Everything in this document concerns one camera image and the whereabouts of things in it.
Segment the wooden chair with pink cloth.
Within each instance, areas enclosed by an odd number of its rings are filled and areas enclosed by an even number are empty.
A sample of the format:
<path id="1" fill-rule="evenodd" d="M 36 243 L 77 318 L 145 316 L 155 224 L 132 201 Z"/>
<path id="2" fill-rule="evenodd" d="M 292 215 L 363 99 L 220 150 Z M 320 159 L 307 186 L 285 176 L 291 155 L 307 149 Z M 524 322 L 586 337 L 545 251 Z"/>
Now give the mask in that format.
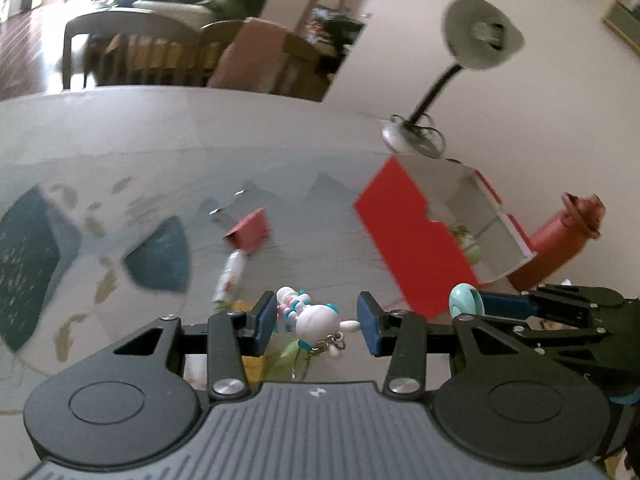
<path id="1" fill-rule="evenodd" d="M 320 102 L 329 90 L 323 54 L 286 27 L 260 18 L 221 21 L 200 30 L 206 44 L 221 44 L 209 88 Z"/>

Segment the white glue pen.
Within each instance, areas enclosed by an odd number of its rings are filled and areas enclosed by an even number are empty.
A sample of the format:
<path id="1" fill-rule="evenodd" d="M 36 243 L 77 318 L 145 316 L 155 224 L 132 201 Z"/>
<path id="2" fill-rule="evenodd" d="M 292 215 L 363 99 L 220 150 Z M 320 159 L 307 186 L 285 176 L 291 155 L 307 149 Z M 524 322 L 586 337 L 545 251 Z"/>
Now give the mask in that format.
<path id="1" fill-rule="evenodd" d="M 214 290 L 212 297 L 214 304 L 224 304 L 233 300 L 244 273 L 246 259 L 246 253 L 242 249 L 237 249 L 230 254 Z"/>

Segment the white dog keychain figurine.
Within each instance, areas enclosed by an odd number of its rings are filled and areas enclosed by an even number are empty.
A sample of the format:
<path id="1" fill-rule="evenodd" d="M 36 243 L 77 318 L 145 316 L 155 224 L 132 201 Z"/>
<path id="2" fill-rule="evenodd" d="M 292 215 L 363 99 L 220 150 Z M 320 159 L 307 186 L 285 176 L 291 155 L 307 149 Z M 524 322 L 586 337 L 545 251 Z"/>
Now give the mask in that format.
<path id="1" fill-rule="evenodd" d="M 361 330 L 358 321 L 342 320 L 337 307 L 313 302 L 306 292 L 283 286 L 276 297 L 278 327 L 294 334 L 298 348 L 309 354 L 338 359 L 346 349 L 345 335 Z"/>

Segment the patterned table mat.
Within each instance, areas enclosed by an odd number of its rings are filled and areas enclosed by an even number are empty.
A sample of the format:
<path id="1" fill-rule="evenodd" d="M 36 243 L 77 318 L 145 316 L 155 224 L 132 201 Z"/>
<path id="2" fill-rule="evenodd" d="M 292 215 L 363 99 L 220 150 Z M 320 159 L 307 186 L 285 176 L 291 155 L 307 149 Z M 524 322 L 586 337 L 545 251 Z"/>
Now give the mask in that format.
<path id="1" fill-rule="evenodd" d="M 400 293 L 354 203 L 380 155 L 223 148 L 74 156 L 1 173 L 1 396 L 6 408 L 154 318 L 199 323 L 235 221 L 263 209 L 265 244 L 238 296 L 283 285 L 355 312 Z"/>

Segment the red white storage box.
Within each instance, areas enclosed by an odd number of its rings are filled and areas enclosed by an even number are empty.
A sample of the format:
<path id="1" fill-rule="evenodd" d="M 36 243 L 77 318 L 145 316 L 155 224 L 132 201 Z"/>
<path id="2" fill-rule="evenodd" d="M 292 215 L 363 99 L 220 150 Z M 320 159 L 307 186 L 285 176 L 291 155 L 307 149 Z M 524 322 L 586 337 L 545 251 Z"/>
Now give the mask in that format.
<path id="1" fill-rule="evenodd" d="M 450 290 L 494 284 L 533 258 L 527 236 L 488 180 L 460 162 L 392 155 L 354 208 L 410 310 L 436 318 Z M 452 226 L 466 226 L 483 258 L 470 266 Z"/>

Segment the green-capped labelled jar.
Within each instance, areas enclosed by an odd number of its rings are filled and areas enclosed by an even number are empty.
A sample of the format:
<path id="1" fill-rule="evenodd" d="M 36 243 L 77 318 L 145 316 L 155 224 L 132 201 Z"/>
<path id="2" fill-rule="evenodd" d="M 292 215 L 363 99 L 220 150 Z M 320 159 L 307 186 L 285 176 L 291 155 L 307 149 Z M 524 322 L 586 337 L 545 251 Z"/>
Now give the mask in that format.
<path id="1" fill-rule="evenodd" d="M 470 266 L 474 266 L 474 264 L 482 260 L 483 255 L 480 245 L 477 244 L 476 239 L 466 226 L 462 226 L 462 224 L 452 226 L 449 232 L 456 240 Z"/>

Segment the yellow cardboard box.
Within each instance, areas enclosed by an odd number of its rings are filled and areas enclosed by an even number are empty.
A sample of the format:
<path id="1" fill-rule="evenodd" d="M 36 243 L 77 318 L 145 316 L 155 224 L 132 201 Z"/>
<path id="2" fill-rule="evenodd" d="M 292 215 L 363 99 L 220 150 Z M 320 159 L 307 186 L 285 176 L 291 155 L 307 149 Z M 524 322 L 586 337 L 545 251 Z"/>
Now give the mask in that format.
<path id="1" fill-rule="evenodd" d="M 234 310 L 248 312 L 252 307 L 243 300 L 235 300 L 233 303 Z M 245 370 L 250 388 L 255 390 L 260 382 L 264 380 L 265 375 L 265 357 L 243 356 L 242 363 Z"/>

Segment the red binder clip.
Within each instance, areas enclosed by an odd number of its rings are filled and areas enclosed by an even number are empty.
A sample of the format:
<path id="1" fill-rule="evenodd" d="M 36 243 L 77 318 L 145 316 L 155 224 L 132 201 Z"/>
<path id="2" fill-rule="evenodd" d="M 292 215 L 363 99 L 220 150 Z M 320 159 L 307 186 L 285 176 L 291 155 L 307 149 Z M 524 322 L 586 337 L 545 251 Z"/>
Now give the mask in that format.
<path id="1" fill-rule="evenodd" d="M 224 241 L 229 247 L 254 254 L 268 240 L 271 234 L 270 223 L 264 207 L 258 207 L 244 214 L 242 218 L 235 218 L 230 214 L 231 206 L 238 200 L 247 198 L 250 191 L 241 188 L 233 194 L 232 200 L 224 206 L 218 206 L 208 213 L 208 218 L 224 231 Z"/>

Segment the teal correction tape dispenser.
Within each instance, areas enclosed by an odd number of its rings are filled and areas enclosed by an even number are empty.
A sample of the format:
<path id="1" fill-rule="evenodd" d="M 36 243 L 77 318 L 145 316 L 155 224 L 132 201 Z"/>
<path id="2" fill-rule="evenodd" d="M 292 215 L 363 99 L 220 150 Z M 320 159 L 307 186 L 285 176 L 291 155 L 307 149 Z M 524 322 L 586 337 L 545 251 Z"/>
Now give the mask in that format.
<path id="1" fill-rule="evenodd" d="M 460 315 L 484 315 L 485 306 L 480 292 L 468 283 L 460 283 L 449 294 L 449 313 L 452 318 Z"/>

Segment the grey desk lamp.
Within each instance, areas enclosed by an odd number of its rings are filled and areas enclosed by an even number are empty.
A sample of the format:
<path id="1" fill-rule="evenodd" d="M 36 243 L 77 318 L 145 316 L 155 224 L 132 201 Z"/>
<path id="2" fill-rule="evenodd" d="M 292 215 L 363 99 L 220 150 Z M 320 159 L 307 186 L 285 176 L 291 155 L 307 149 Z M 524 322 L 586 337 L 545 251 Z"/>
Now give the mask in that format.
<path id="1" fill-rule="evenodd" d="M 492 70 L 524 48 L 521 31 L 486 0 L 452 0 L 442 17 L 442 38 L 452 63 L 436 79 L 409 117 L 393 114 L 384 122 L 382 138 L 396 154 L 441 159 L 445 136 L 435 127 L 430 108 L 446 85 L 464 70 Z"/>

